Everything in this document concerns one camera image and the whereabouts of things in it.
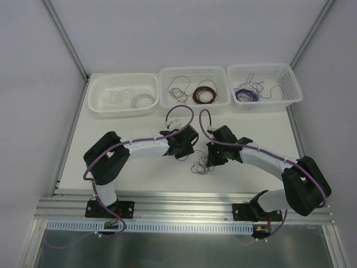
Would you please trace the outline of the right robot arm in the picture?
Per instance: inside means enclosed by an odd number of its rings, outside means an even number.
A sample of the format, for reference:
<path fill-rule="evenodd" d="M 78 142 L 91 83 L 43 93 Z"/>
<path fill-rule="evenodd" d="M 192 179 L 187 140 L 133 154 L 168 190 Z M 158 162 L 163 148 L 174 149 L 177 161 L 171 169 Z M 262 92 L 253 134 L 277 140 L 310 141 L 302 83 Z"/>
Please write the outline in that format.
<path fill-rule="evenodd" d="M 210 139 L 208 167 L 233 160 L 255 166 L 283 183 L 283 189 L 264 190 L 239 210 L 238 215 L 246 221 L 258 222 L 271 212 L 286 209 L 307 216 L 327 204 L 332 190 L 313 158 L 291 159 L 279 155 L 247 137 L 237 138 L 226 125 L 209 127 L 207 137 Z"/>

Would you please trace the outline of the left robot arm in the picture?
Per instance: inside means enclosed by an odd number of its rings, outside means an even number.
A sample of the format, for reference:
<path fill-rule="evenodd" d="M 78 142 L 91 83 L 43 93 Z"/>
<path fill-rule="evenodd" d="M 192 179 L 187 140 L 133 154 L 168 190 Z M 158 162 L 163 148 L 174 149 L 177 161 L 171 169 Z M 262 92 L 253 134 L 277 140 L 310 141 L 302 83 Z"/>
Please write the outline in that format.
<path fill-rule="evenodd" d="M 112 217 L 117 211 L 114 181 L 127 161 L 149 156 L 181 159 L 194 153 L 199 134 L 190 125 L 180 130 L 161 131 L 157 136 L 123 141 L 116 132 L 107 132 L 83 156 L 84 180 L 94 185 L 98 211 Z"/>

